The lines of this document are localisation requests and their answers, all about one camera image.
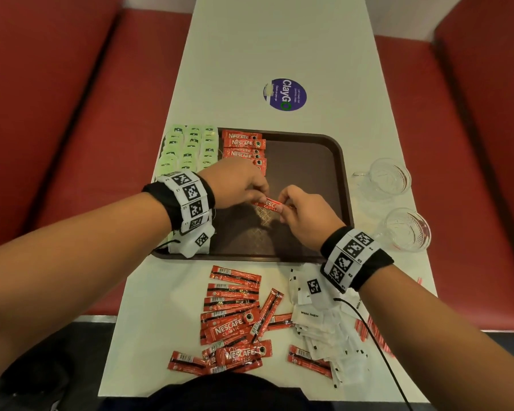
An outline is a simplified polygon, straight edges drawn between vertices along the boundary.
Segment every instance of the hand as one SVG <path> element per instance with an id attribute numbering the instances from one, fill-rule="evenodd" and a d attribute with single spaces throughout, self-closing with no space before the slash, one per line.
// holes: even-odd
<path id="1" fill-rule="evenodd" d="M 224 209 L 242 202 L 265 202 L 268 182 L 251 161 L 229 157 L 198 173 L 213 190 L 215 208 Z"/>
<path id="2" fill-rule="evenodd" d="M 293 206 L 285 203 L 291 199 Z M 283 203 L 280 221 L 287 223 L 301 243 L 316 251 L 337 229 L 345 226 L 331 206 L 319 194 L 308 194 L 297 186 L 288 186 L 280 193 L 278 201 Z"/>

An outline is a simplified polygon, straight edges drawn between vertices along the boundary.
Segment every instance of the brown tray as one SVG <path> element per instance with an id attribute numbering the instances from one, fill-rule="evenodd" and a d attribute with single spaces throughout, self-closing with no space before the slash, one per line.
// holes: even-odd
<path id="1" fill-rule="evenodd" d="M 270 196 L 277 199 L 288 185 L 297 185 L 308 193 L 318 193 L 343 221 L 354 226 L 346 183 L 343 152 L 337 142 L 325 135 L 299 132 L 258 131 L 266 139 L 266 178 Z M 195 260 L 323 262 L 319 252 L 304 247 L 280 222 L 276 212 L 242 204 L 219 209 L 213 219 L 215 234 L 209 254 L 195 255 Z M 164 259 L 184 259 L 166 250 L 153 255 Z"/>

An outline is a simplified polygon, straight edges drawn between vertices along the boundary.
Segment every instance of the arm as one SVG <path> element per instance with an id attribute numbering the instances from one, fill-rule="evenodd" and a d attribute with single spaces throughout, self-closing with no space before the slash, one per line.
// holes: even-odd
<path id="1" fill-rule="evenodd" d="M 343 222 L 322 199 L 289 186 L 278 198 L 282 221 L 319 250 Z M 360 297 L 381 335 L 438 409 L 514 410 L 514 357 L 396 266 L 377 272 Z"/>
<path id="2" fill-rule="evenodd" d="M 268 193 L 260 170 L 241 158 L 221 160 L 199 175 L 217 208 Z M 164 206 L 140 193 L 2 245 L 0 374 L 126 278 L 170 231 Z"/>

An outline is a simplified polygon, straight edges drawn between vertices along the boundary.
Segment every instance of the purple sticker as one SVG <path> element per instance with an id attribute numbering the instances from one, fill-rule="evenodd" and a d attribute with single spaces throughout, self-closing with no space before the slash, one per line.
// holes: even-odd
<path id="1" fill-rule="evenodd" d="M 273 80 L 265 86 L 262 95 L 271 107 L 280 111 L 298 110 L 306 102 L 305 89 L 292 79 Z"/>

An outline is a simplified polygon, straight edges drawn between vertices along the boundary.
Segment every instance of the red backrest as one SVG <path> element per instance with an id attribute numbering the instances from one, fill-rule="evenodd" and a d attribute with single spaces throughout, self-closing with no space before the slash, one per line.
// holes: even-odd
<path id="1" fill-rule="evenodd" d="M 19 235 L 122 0 L 0 0 L 0 244 Z"/>
<path id="2" fill-rule="evenodd" d="M 435 35 L 514 219 L 514 0 L 462 0 Z"/>

